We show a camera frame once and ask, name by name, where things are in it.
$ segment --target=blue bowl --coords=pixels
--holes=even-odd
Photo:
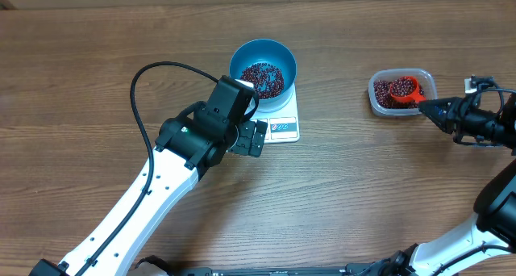
[[[235,79],[240,79],[243,71],[255,63],[269,63],[276,66],[281,70],[285,81],[285,86],[280,95],[275,98],[261,99],[261,102],[276,101],[283,94],[289,93],[298,74],[298,65],[287,47],[270,39],[249,41],[240,46],[233,54],[229,64],[229,74]]]

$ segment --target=robotic hand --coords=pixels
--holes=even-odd
[[[217,82],[208,102],[196,102],[176,118],[167,119],[152,149],[138,111],[134,91],[138,77],[147,69],[173,65],[192,70]],[[497,113],[479,109],[480,94],[510,92]],[[444,98],[419,103],[419,110],[443,132],[473,136],[474,145],[516,148],[514,127],[516,91],[503,90],[492,77],[466,81],[465,98]],[[251,99],[255,107],[245,113]],[[226,151],[258,157],[267,124],[249,119],[258,98],[252,86],[223,76],[220,80],[175,62],[158,62],[141,69],[131,85],[131,105],[145,140],[149,159],[126,194],[100,225],[58,266],[41,260],[30,276],[130,275],[130,276],[452,276],[490,257],[514,253],[516,247],[516,161],[501,171],[476,199],[475,213],[464,223],[430,243],[413,245],[392,257],[373,263],[352,263],[331,268],[282,270],[172,271],[157,257],[142,259],[128,271],[164,216],[206,171],[217,165]]]

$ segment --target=wooden table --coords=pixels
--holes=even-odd
[[[418,67],[441,98],[462,96],[472,73],[516,88],[514,13],[516,0],[0,11],[0,274],[58,262],[132,183],[147,156],[128,95],[139,68],[180,61],[220,76],[260,37],[298,60],[301,140],[257,159],[226,156],[138,258],[337,266],[441,236],[469,217],[510,151],[455,145],[421,116],[378,118],[368,80]],[[144,74],[136,96],[149,136],[212,89],[183,69]],[[515,263],[500,257],[464,275],[513,275]]]

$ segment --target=bowl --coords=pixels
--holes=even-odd
[[[425,97],[430,99],[437,99],[437,89],[435,88],[434,78],[423,69],[388,69],[381,70],[371,77],[369,80],[369,101],[371,102],[372,112],[378,116],[392,117],[392,116],[407,116],[419,115],[421,111],[414,109],[388,109],[380,106],[377,97],[374,95],[374,82],[378,80],[385,80],[391,82],[400,77],[411,76],[416,77],[419,85],[425,91]]]
[[[291,51],[283,44],[270,39],[258,39],[240,46],[233,54],[229,64],[229,74],[240,79],[243,71],[256,63],[269,63],[281,70],[285,81],[282,92],[274,98],[260,100],[257,111],[271,112],[284,107],[294,90],[294,81],[298,74],[298,64]]]

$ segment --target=measuring cup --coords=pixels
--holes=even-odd
[[[392,83],[390,85],[389,94],[391,97],[394,98],[395,101],[403,102],[403,103],[408,103],[408,102],[414,101],[414,102],[418,103],[418,102],[427,100],[424,96],[419,94],[419,83],[418,83],[418,80],[416,79],[416,77],[403,77],[403,78],[407,78],[407,79],[411,80],[412,83],[414,83],[415,89],[411,94],[408,94],[406,96],[397,96],[397,95],[393,94],[393,86],[394,86],[395,82]]]

